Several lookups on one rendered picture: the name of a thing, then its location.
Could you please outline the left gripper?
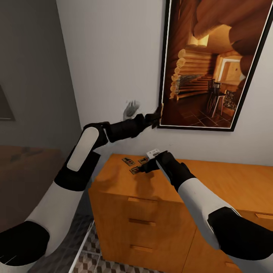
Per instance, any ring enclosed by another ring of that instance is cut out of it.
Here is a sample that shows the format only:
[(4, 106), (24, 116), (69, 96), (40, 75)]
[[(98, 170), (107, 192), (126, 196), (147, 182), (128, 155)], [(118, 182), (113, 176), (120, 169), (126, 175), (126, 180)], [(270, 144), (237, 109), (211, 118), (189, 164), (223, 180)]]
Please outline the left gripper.
[(143, 114), (137, 114), (136, 118), (129, 121), (119, 122), (124, 130), (124, 138), (136, 137), (140, 134), (146, 127), (149, 127), (153, 124), (154, 120), (161, 118), (160, 114), (145, 114), (145, 118)]

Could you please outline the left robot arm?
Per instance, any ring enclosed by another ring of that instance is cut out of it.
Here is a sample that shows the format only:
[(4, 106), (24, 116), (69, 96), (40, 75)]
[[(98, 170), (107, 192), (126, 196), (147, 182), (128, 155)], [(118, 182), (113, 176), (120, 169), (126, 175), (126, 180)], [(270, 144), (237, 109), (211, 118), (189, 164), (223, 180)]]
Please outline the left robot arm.
[(42, 256), (51, 255), (60, 246), (100, 158), (93, 150), (107, 144), (107, 136), (111, 143), (134, 138), (162, 117), (145, 114), (144, 118), (140, 113), (134, 118), (139, 107), (140, 102), (129, 102), (122, 122), (112, 125), (96, 122), (84, 126), (77, 145), (29, 217), (0, 233), (0, 273), (27, 273)]

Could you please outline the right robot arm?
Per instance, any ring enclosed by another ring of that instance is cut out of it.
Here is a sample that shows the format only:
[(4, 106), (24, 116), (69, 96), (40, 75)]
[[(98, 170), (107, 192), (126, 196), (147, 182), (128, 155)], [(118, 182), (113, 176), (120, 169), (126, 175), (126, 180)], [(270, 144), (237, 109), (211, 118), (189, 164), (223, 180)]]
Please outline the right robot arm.
[(273, 273), (273, 231), (241, 217), (170, 152), (146, 154), (148, 162), (139, 171), (162, 171), (211, 247), (221, 249), (243, 273)]

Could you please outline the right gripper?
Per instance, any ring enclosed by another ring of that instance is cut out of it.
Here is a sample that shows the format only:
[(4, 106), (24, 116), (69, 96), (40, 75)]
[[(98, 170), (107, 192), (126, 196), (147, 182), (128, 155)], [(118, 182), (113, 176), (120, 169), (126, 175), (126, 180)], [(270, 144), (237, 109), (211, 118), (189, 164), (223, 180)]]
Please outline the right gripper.
[[(150, 171), (152, 171), (152, 170), (158, 170), (158, 169), (156, 169), (156, 168), (153, 166), (153, 160), (154, 160), (154, 159), (152, 159), (152, 160), (150, 160), (150, 161), (144, 163), (144, 164), (143, 164), (143, 167), (141, 167), (141, 168), (139, 169), (139, 171), (140, 171), (140, 172), (144, 172), (144, 170), (145, 170), (145, 172), (148, 173), (148, 172), (150, 172)], [(144, 169), (143, 169), (143, 168), (144, 168)]]

